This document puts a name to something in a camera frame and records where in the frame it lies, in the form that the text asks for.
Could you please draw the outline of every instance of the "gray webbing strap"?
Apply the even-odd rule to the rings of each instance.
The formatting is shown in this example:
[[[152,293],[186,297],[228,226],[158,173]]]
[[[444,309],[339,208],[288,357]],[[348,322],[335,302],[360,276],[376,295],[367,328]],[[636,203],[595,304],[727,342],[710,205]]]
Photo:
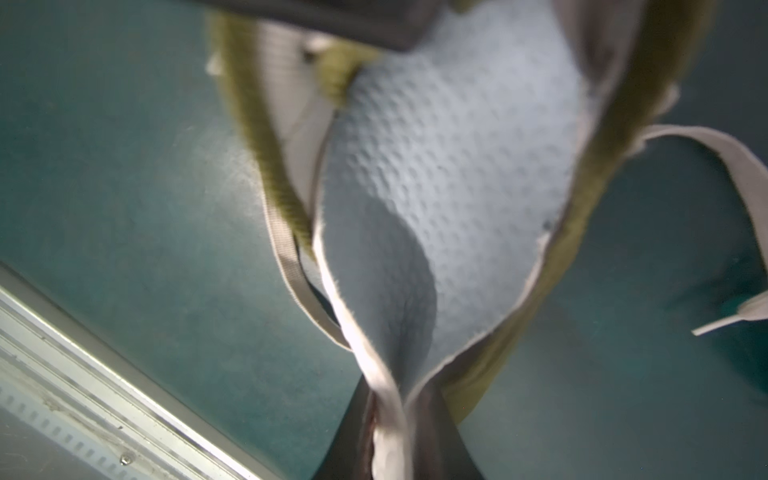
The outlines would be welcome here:
[[[349,344],[341,328],[323,309],[304,276],[299,259],[299,247],[296,245],[288,223],[280,216],[280,212],[266,198],[266,195],[262,194],[262,200],[272,251],[288,291],[317,328],[321,329],[336,345],[349,350]]]

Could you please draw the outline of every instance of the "teal floor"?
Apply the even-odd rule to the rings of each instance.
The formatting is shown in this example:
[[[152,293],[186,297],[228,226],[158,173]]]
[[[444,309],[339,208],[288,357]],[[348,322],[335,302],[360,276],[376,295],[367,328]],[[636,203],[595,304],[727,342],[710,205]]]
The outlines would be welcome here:
[[[668,121],[768,159],[768,5],[723,2]],[[0,5],[0,261],[285,478],[359,377],[285,291],[203,9]],[[720,162],[655,141],[461,425],[488,480],[768,478],[768,324],[690,329],[766,287]]]

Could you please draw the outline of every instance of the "teal surface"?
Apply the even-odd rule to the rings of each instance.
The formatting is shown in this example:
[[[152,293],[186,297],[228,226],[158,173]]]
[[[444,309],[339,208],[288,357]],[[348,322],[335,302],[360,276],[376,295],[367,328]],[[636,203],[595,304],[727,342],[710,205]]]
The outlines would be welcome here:
[[[737,136],[768,160],[765,2],[722,2],[667,123]],[[629,161],[573,267],[461,425],[488,479],[768,478],[768,322],[703,337],[766,289],[723,165],[661,139]]]
[[[204,73],[202,8],[0,5],[0,261],[286,478],[359,371],[285,291]],[[768,5],[723,2],[668,121],[768,159]],[[488,480],[768,478],[768,325],[694,338],[766,274],[720,162],[655,141],[461,430]]]
[[[207,56],[196,4],[3,2],[0,260],[307,478],[359,370],[283,286]]]

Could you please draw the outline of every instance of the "screw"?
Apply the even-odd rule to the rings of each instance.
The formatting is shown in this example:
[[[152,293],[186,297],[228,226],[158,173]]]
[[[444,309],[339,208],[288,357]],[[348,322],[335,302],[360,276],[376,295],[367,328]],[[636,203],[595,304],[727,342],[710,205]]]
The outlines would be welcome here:
[[[134,456],[130,452],[125,452],[123,455],[120,455],[120,465],[128,466],[131,463],[134,462]]]

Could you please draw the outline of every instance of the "white strap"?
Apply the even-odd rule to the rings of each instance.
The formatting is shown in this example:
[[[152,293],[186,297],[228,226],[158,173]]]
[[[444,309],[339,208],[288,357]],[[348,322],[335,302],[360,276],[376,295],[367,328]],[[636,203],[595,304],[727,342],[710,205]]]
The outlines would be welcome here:
[[[298,246],[293,239],[293,233],[280,212],[262,193],[264,218],[270,232],[272,251],[277,259],[280,274],[283,275],[288,291],[299,304],[301,310],[321,329],[333,342],[345,349],[350,349],[339,325],[334,322],[324,310],[310,284],[304,276],[299,259]]]
[[[653,125],[645,129],[642,139],[647,141],[667,135],[691,138],[720,157],[750,215],[763,265],[768,268],[768,168],[736,138],[712,128]],[[735,315],[699,327],[693,333],[699,336],[742,320],[765,319],[768,319],[768,291],[739,305]]]

